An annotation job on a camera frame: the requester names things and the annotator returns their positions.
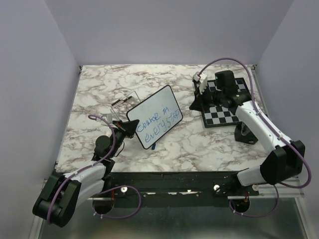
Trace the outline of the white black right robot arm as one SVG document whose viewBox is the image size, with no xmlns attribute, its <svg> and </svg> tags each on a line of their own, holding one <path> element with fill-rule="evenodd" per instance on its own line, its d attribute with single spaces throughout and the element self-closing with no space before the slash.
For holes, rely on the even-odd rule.
<svg viewBox="0 0 319 239">
<path fill-rule="evenodd" d="M 247 90 L 240 90 L 234 73 L 230 70 L 215 74 L 216 89 L 210 91 L 207 78 L 196 73 L 192 79 L 195 87 L 194 101 L 190 110 L 204 112 L 212 106 L 228 109 L 261 143 L 267 153 L 264 162 L 235 174 L 229 183 L 230 191 L 241 195 L 253 184 L 275 185 L 301 173 L 305 145 L 288 136 L 267 118 Z"/>
</svg>

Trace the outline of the black framed whiteboard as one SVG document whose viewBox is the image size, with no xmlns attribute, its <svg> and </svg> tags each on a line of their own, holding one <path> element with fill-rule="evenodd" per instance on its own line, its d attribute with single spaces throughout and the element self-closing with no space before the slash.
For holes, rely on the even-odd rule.
<svg viewBox="0 0 319 239">
<path fill-rule="evenodd" d="M 136 135 L 143 149 L 151 148 L 183 119 L 171 86 L 166 85 L 128 110 L 127 119 L 139 120 Z"/>
</svg>

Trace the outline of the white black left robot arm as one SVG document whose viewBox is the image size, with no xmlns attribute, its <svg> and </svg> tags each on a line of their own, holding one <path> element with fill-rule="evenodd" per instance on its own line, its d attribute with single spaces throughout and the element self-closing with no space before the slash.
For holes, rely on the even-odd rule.
<svg viewBox="0 0 319 239">
<path fill-rule="evenodd" d="M 64 227 L 84 201 L 94 195 L 104 197 L 110 193 L 111 185 L 106 179 L 115 164 L 113 157 L 124 145 L 125 138 L 133 138 L 139 120 L 115 120 L 106 124 L 111 135 L 96 139 L 88 165 L 70 173 L 52 172 L 33 206 L 33 215 L 48 224 Z"/>
</svg>

